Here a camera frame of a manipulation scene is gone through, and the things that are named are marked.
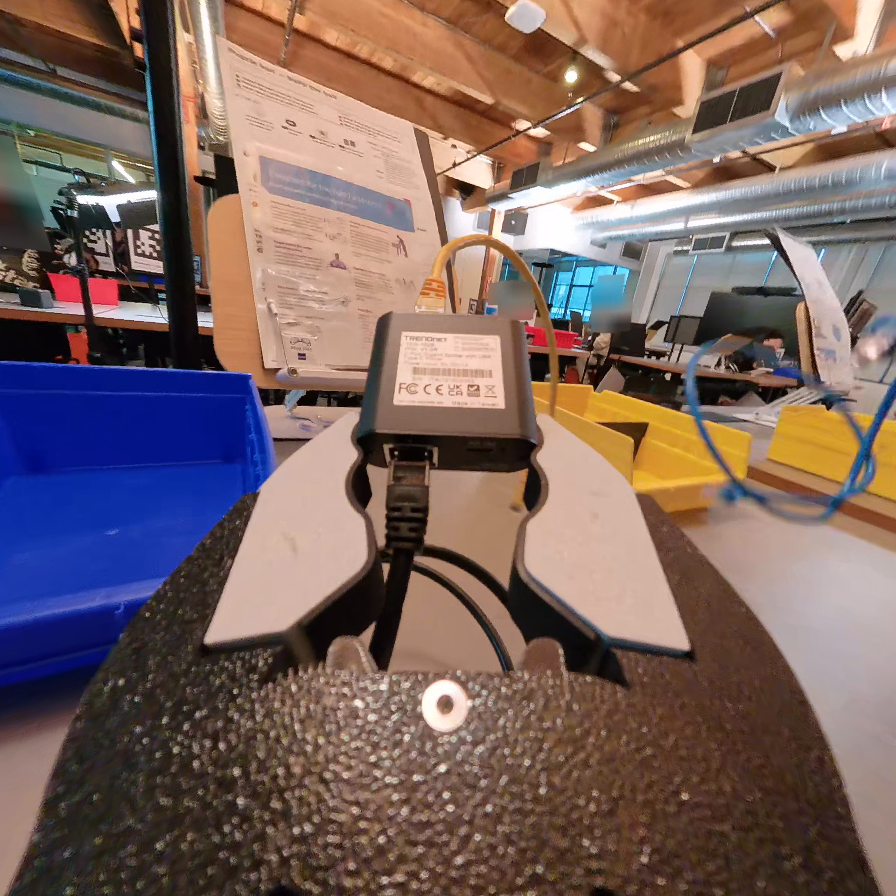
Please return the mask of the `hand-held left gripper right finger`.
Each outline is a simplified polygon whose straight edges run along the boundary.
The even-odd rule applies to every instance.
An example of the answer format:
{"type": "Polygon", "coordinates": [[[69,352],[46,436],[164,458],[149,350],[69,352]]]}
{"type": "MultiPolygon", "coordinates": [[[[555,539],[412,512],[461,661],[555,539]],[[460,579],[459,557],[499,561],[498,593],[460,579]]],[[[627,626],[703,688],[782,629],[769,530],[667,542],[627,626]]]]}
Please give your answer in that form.
{"type": "Polygon", "coordinates": [[[536,417],[525,515],[511,563],[511,619],[566,667],[599,675],[617,651],[686,659],[691,640],[626,478],[551,417],[536,417]]]}

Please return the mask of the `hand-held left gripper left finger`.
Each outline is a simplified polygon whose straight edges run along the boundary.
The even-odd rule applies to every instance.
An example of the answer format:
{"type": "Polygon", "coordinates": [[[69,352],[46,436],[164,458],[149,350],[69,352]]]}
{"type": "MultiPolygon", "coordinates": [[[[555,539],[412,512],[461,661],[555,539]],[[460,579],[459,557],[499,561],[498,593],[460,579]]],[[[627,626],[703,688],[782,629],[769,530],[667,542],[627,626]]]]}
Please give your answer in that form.
{"type": "Polygon", "coordinates": [[[257,495],[203,645],[210,652],[284,646],[299,664],[359,636],[385,605],[366,507],[366,462],[351,411],[292,454],[257,495]]]}

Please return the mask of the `yellow plastic bin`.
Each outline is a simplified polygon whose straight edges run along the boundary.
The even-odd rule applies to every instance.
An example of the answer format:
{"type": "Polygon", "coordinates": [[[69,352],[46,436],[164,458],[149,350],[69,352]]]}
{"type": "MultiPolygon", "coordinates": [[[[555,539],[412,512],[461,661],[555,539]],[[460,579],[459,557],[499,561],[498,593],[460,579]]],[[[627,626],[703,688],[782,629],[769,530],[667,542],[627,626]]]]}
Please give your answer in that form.
{"type": "MultiPolygon", "coordinates": [[[[832,482],[842,483],[858,450],[858,438],[844,416],[823,406],[788,407],[781,411],[768,459],[832,482]]],[[[895,497],[895,422],[885,420],[875,441],[875,478],[868,491],[895,497]]]]}
{"type": "Polygon", "coordinates": [[[558,386],[554,418],[669,513],[703,511],[728,483],[693,418],[587,385],[558,386]]]}

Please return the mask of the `black ethernet splitter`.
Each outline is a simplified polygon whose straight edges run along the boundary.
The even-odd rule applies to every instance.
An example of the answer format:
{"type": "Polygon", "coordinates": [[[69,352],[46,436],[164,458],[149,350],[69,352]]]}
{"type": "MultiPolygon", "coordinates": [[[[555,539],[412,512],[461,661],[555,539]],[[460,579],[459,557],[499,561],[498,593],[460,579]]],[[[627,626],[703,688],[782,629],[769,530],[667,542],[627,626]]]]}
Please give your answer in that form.
{"type": "Polygon", "coordinates": [[[515,472],[540,444],[524,324],[497,316],[381,316],[354,438],[387,467],[409,449],[433,468],[515,472]]]}

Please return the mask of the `grey desk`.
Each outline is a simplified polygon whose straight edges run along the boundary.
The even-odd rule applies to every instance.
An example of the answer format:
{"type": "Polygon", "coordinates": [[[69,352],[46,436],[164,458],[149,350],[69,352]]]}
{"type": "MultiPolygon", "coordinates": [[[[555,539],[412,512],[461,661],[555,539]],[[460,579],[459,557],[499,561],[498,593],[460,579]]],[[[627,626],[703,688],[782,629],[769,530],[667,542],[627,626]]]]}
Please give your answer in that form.
{"type": "MultiPolygon", "coordinates": [[[[430,541],[506,581],[521,485],[433,476],[430,541]]],[[[883,894],[894,894],[894,534],[838,517],[806,526],[748,502],[674,514],[760,619],[800,681],[835,753],[883,894]]],[[[391,670],[498,670],[469,614],[417,575],[391,670]]],[[[56,757],[95,674],[83,667],[2,689],[1,892],[17,877],[56,757]]]]}

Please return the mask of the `board stand base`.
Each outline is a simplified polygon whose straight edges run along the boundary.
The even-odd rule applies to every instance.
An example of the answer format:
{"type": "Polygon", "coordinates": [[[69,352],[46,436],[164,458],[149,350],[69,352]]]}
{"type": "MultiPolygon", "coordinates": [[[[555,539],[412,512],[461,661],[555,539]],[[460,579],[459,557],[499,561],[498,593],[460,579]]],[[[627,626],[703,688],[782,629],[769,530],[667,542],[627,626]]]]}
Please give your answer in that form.
{"type": "Polygon", "coordinates": [[[280,369],[274,379],[289,390],[363,393],[368,371],[361,368],[298,367],[280,369]]]}

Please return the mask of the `blue plastic bin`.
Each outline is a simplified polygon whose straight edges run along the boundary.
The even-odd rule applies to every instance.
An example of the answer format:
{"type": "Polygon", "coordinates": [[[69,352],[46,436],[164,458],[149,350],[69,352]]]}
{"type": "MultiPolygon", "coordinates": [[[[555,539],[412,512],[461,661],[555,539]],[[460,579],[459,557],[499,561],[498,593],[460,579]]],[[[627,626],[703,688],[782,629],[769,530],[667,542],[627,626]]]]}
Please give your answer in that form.
{"type": "Polygon", "coordinates": [[[99,665],[276,467],[251,375],[1,364],[1,684],[99,665]]]}

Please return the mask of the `black monitor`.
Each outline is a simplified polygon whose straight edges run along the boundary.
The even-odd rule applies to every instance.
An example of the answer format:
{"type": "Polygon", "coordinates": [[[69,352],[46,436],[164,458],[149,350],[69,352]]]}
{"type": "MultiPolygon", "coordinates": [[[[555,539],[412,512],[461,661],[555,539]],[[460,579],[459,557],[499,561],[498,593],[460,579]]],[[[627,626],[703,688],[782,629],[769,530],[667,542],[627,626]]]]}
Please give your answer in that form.
{"type": "Polygon", "coordinates": [[[797,308],[803,296],[780,291],[739,293],[713,290],[702,312],[694,337],[696,345],[718,340],[742,330],[776,330],[788,356],[798,353],[797,308]]]}

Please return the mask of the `curled laminated sheet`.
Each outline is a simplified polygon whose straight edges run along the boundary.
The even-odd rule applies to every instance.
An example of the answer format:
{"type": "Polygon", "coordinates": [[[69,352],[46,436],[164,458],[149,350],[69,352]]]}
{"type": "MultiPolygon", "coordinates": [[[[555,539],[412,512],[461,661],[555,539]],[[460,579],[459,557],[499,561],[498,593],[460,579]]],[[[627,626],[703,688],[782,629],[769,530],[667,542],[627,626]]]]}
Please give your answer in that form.
{"type": "Polygon", "coordinates": [[[812,246],[790,232],[766,230],[793,275],[802,302],[797,312],[799,362],[807,385],[848,395],[855,374],[846,315],[812,246]]]}

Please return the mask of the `laminated instruction sheet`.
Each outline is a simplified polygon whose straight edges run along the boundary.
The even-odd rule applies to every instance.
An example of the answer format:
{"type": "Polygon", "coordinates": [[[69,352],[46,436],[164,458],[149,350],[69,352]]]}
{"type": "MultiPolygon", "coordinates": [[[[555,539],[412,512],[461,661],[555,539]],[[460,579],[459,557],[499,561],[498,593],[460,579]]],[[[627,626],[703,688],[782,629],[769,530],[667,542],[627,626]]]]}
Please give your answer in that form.
{"type": "Polygon", "coordinates": [[[217,47],[263,367],[363,370],[446,239],[429,135],[217,47]]]}

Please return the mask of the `black metal post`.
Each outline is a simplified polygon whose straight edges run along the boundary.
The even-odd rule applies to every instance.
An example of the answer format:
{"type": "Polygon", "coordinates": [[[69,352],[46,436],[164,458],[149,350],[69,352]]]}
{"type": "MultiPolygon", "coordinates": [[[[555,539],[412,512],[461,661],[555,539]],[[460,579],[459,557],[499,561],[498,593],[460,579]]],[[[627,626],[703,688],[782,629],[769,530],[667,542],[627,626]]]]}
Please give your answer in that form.
{"type": "Polygon", "coordinates": [[[175,4],[138,3],[172,364],[203,366],[185,168],[175,4]]]}

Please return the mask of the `silver ventilation duct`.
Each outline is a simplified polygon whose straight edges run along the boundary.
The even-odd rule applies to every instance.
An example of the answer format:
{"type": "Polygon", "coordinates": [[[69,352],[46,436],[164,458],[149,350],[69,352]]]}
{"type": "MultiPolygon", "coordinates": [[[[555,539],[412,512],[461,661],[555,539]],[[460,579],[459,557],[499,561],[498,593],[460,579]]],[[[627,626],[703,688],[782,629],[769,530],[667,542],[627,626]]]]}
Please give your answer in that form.
{"type": "Polygon", "coordinates": [[[894,49],[801,73],[784,63],[700,96],[693,114],[562,165],[532,163],[486,193],[495,210],[529,208],[735,151],[894,115],[894,49]]]}
{"type": "Polygon", "coordinates": [[[581,210],[574,225],[601,243],[872,218],[894,210],[894,179],[888,149],[581,210]]]}
{"type": "Polygon", "coordinates": [[[223,1],[187,1],[186,9],[196,48],[207,142],[213,151],[227,154],[230,129],[218,53],[218,40],[226,36],[225,5],[223,1]]]}

